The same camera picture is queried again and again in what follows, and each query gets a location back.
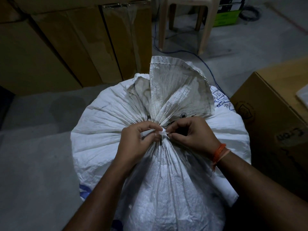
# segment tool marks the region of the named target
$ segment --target white sack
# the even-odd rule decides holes
[[[249,137],[228,98],[203,72],[178,58],[152,57],[150,74],[103,90],[71,132],[82,198],[114,159],[123,128],[151,120],[166,128],[181,116],[204,117],[227,148],[250,163]],[[211,162],[162,136],[126,180],[115,218],[124,230],[222,230],[237,194]]]

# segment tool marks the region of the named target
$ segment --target right hand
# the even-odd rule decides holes
[[[176,133],[178,128],[188,128],[187,136]],[[171,140],[178,141],[210,159],[221,144],[201,117],[181,118],[168,126],[166,132]]]

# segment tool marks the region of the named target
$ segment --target left hand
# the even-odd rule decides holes
[[[140,133],[149,129],[155,129],[148,134],[143,140]],[[114,163],[120,164],[130,171],[137,164],[153,142],[160,139],[159,131],[163,129],[159,124],[151,121],[144,121],[132,124],[122,130],[121,140],[118,146],[118,152],[115,156]]]

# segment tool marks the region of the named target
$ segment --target concrete floor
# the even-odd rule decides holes
[[[308,29],[307,1],[280,2],[276,7]],[[308,55],[307,35],[271,10],[260,8],[259,21],[239,20],[234,26],[214,28],[201,56],[229,96],[254,70]],[[196,15],[177,17],[178,33],[193,30],[195,19]],[[164,50],[197,52],[200,34],[191,31],[169,38]],[[164,54],[153,49],[153,55]],[[168,55],[192,61],[213,84],[207,68],[194,55]],[[108,86],[14,99],[0,131],[2,230],[60,230],[80,206],[70,131],[85,107]]]

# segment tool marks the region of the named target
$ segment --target plastic stool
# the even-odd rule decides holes
[[[200,47],[198,50],[198,55],[201,55],[204,52],[204,49],[208,43],[209,36],[214,25],[215,17],[218,11],[220,0],[161,0],[160,1],[160,16],[159,16],[159,49],[162,51],[164,48],[164,42],[166,37],[166,22],[168,8],[170,7],[169,13],[169,29],[173,29],[175,10],[177,4],[182,5],[199,5],[198,19],[196,23],[195,30],[199,31],[203,13],[205,7],[208,8],[208,14],[206,17],[206,22],[202,34],[202,39],[200,42]]]

